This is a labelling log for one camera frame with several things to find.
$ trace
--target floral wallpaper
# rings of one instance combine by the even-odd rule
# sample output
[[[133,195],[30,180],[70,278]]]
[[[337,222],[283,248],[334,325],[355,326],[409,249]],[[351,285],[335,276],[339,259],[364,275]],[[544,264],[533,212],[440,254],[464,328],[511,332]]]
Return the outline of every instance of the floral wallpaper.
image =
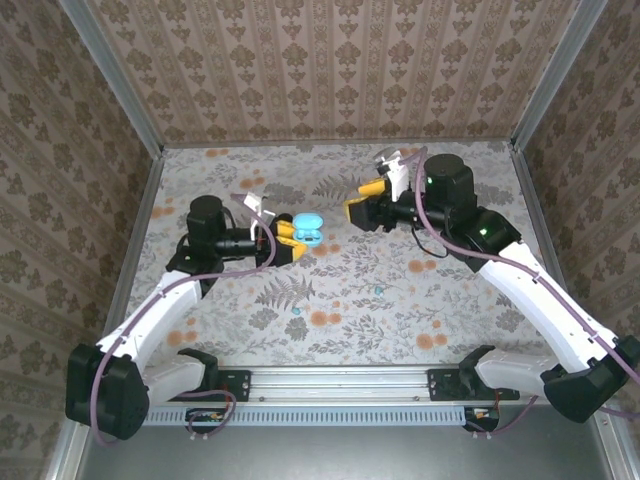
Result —
[[[165,143],[506,138],[578,0],[90,0]]]
[[[0,2],[0,478],[39,478],[150,158],[56,2]]]
[[[569,290],[640,336],[638,2],[607,2],[525,154]],[[623,400],[640,410],[640,388]]]

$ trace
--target purple cable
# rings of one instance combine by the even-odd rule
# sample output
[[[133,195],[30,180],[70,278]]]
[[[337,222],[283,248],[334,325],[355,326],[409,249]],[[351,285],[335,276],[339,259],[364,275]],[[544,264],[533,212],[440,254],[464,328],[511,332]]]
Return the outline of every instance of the purple cable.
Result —
[[[624,359],[618,354],[618,352],[616,352],[613,348],[611,348],[607,344],[607,342],[605,342],[602,338],[600,338],[600,336],[598,335],[598,332],[596,332],[593,328],[591,328],[591,325],[589,325],[580,316],[580,314],[575,311],[575,309],[569,304],[569,302],[567,302],[564,299],[562,295],[560,295],[560,293],[555,289],[555,287],[551,283],[549,283],[543,277],[538,277],[538,272],[536,272],[535,270],[532,270],[526,265],[523,265],[519,262],[516,262],[508,258],[499,257],[497,255],[490,255],[487,253],[474,252],[473,250],[467,250],[466,248],[462,248],[457,245],[454,245],[453,243],[447,241],[446,239],[438,235],[438,232],[436,231],[435,228],[433,228],[433,225],[431,225],[431,223],[429,222],[429,219],[427,218],[427,215],[424,211],[424,206],[422,205],[422,198],[420,196],[420,185],[422,182],[422,176],[424,174],[424,164],[427,161],[426,148],[422,147],[420,150],[418,150],[418,152],[412,155],[412,157],[417,156],[418,154],[420,154],[419,155],[420,162],[418,163],[418,169],[416,170],[415,201],[416,201],[416,209],[418,211],[418,216],[420,217],[420,220],[424,224],[424,227],[427,229],[427,231],[438,242],[440,242],[442,245],[444,245],[445,247],[447,247],[449,250],[453,252],[457,252],[462,255],[467,255],[470,257],[481,258],[483,260],[492,260],[494,262],[505,263],[519,270],[522,270],[531,278],[536,279],[542,286],[544,286],[547,289],[547,291],[553,296],[553,298],[555,298],[560,303],[560,305],[562,305],[565,308],[565,310],[569,312],[569,314],[580,324],[583,330],[587,332],[595,340],[595,342],[598,345],[600,345],[609,355],[611,355],[611,357],[622,367],[622,369],[629,375],[629,377],[632,378],[633,381],[636,382],[638,385],[640,385],[640,376],[633,370],[633,368],[631,368],[631,366],[624,361]]]
[[[487,438],[488,437],[492,437],[493,435],[500,435],[501,433],[505,433],[505,432],[508,432],[509,430],[511,430],[516,425],[516,423],[518,423],[520,420],[522,420],[523,417],[527,414],[527,412],[529,410],[531,410],[531,407],[533,407],[533,404],[536,403],[536,400],[538,400],[538,396],[537,395],[534,395],[533,397],[531,397],[531,399],[529,400],[529,403],[527,403],[527,406],[522,409],[522,411],[518,414],[518,416],[516,418],[511,420],[504,427],[500,427],[500,428],[495,429],[493,432],[487,432],[484,428],[482,428],[477,423],[470,422],[468,420],[467,420],[467,425],[471,425],[476,430],[479,430],[479,432],[475,432],[475,433],[484,433]]]
[[[198,397],[208,397],[209,395],[224,395],[225,397],[229,397],[231,399],[231,410],[229,410],[229,412],[227,413],[227,416],[222,420],[222,422],[220,422],[220,424],[216,428],[214,428],[211,432],[207,433],[209,437],[213,437],[214,435],[217,435],[218,433],[220,433],[220,431],[227,426],[227,423],[231,421],[231,417],[233,417],[233,414],[236,411],[236,406],[238,405],[236,396],[231,392],[227,392],[226,390],[207,390],[206,392],[183,393],[182,395],[179,395],[177,398],[198,398]],[[192,435],[196,434],[196,432],[193,431],[194,420],[204,415],[207,415],[207,413],[198,412],[191,415],[191,417],[189,417],[187,430],[189,431],[190,434]]]
[[[621,412],[620,410],[614,410],[613,408],[608,407],[600,407],[600,411],[602,413],[608,413],[609,415],[613,415],[614,417],[625,418],[627,420],[640,419],[640,413]]]
[[[98,392],[100,391],[100,382],[102,381],[102,376],[104,374],[105,368],[107,367],[107,363],[109,362],[109,359],[113,356],[113,353],[117,350],[117,348],[122,344],[123,337],[126,337],[127,335],[129,335],[131,333],[131,331],[135,328],[135,326],[138,324],[140,319],[149,310],[151,310],[151,308],[156,303],[158,303],[158,301],[161,298],[163,298],[171,290],[173,290],[176,287],[179,287],[180,285],[183,285],[183,284],[189,283],[189,282],[197,282],[197,281],[200,281],[200,280],[211,280],[211,279],[214,279],[214,278],[244,277],[245,275],[252,275],[254,273],[259,273],[259,272],[263,271],[265,268],[267,268],[269,265],[271,265],[271,262],[273,262],[273,259],[276,256],[276,239],[275,239],[275,237],[273,235],[273,232],[271,232],[271,229],[269,228],[269,225],[267,225],[266,222],[264,220],[262,220],[262,218],[260,218],[260,216],[256,212],[254,212],[253,210],[251,210],[249,207],[247,207],[244,204],[244,202],[243,202],[244,198],[245,198],[245,195],[242,195],[242,194],[237,194],[237,193],[236,194],[231,194],[231,199],[236,201],[236,202],[238,202],[243,207],[247,208],[247,210],[249,210],[249,214],[251,215],[251,217],[253,217],[255,220],[257,220],[258,224],[263,228],[263,230],[267,234],[267,238],[269,239],[269,245],[271,247],[271,249],[270,249],[271,251],[269,252],[269,257],[259,267],[252,268],[252,269],[246,270],[244,272],[205,273],[205,274],[202,274],[202,275],[194,275],[192,277],[182,278],[182,279],[180,279],[180,280],[178,280],[176,282],[173,282],[172,284],[166,286],[165,288],[163,288],[162,291],[160,291],[154,297],[152,297],[151,300],[140,310],[140,312],[138,312],[138,314],[131,320],[129,325],[127,325],[127,327],[122,331],[122,333],[120,334],[120,337],[118,337],[116,339],[116,341],[113,342],[113,345],[111,345],[109,350],[107,350],[107,353],[104,354],[104,357],[102,357],[102,360],[100,361],[100,364],[98,365],[98,369],[96,370],[96,375],[93,378],[93,385],[91,386],[91,397],[90,397],[90,401],[89,401],[89,418],[90,418],[91,432],[93,433],[93,437],[95,438],[95,440],[98,443],[98,445],[103,446],[103,447],[107,447],[109,445],[113,445],[113,444],[117,443],[117,441],[108,442],[107,440],[105,440],[102,437],[102,434],[100,433],[100,429],[98,427],[98,411],[97,411],[98,409],[97,409],[97,407],[98,407]]]

